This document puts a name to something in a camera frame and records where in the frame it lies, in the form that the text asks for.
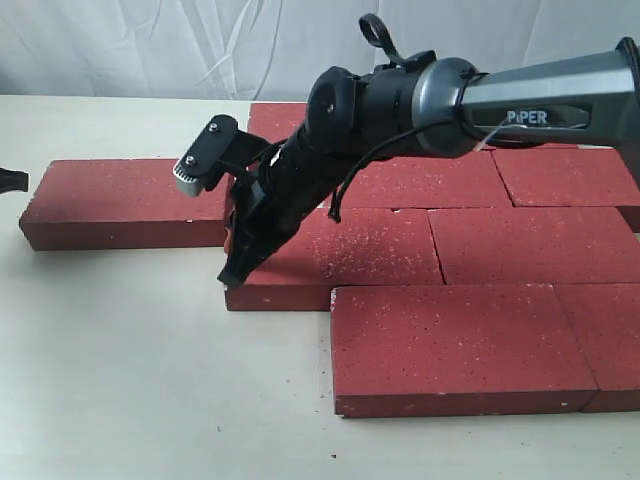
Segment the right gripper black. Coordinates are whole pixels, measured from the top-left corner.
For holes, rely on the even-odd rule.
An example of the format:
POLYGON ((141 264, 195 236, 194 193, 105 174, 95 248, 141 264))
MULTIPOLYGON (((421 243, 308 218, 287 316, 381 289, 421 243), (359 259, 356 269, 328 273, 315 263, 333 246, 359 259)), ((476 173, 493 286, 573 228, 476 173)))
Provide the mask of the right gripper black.
POLYGON ((314 147, 304 127, 271 157, 264 155, 249 179, 231 188, 233 209, 225 218, 223 251, 227 255, 217 280, 242 286, 273 252, 345 179, 350 156, 314 147))

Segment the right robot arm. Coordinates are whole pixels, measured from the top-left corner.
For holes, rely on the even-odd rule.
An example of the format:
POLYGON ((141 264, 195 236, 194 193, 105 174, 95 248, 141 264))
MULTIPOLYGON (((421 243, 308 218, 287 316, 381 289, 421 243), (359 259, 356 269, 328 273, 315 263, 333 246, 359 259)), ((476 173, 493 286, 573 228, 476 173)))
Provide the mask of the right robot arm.
POLYGON ((348 186, 373 162, 544 143, 613 147, 638 175, 639 50, 631 38, 609 52, 491 74, 460 58, 362 78, 332 68, 317 79, 291 136, 256 153, 257 168, 237 176, 219 280, 243 284, 321 202, 338 220, 348 186))

